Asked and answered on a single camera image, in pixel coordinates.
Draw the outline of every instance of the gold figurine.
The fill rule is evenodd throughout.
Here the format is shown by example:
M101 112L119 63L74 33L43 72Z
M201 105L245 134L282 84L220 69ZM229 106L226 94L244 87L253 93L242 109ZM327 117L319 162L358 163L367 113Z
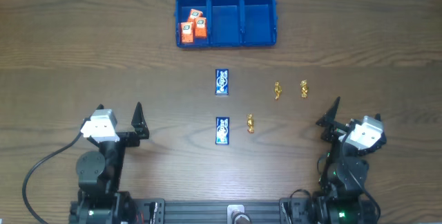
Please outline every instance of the gold figurine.
M307 98L307 93L309 92L309 87L307 86L307 80L301 82L301 97Z
M276 94L275 100L279 99L279 96L281 95L281 93L282 93L282 88L279 85L279 81L276 81L275 82L275 94Z
M255 121L253 120L253 115L251 113L247 114L247 125L249 126L247 131L249 131L249 133L254 133L255 128L253 126L255 125Z

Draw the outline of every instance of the orange tic tac box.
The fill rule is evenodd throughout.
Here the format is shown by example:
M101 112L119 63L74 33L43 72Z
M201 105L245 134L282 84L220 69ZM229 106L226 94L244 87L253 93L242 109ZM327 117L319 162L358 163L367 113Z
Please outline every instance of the orange tic tac box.
M193 22L197 17L202 17L202 11L191 9L191 13L189 14L189 18L187 18L187 21Z
M181 42L183 44L193 43L193 22L181 23Z
M205 17L195 19L195 37L207 38L207 20Z

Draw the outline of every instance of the blue plastic bin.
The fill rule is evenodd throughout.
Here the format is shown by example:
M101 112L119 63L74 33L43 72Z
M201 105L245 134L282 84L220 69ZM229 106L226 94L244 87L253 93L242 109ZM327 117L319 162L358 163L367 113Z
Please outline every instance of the blue plastic bin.
M180 23L191 9L207 18L207 39L182 44ZM271 46L278 36L275 0L176 0L175 20L180 48Z

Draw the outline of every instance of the blue candy bar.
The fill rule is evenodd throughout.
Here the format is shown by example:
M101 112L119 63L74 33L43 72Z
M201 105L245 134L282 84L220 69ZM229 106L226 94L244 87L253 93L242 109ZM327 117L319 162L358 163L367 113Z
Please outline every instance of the blue candy bar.
M215 95L229 95L229 69L219 68L216 73Z
M215 144L229 144L229 117L216 117Z

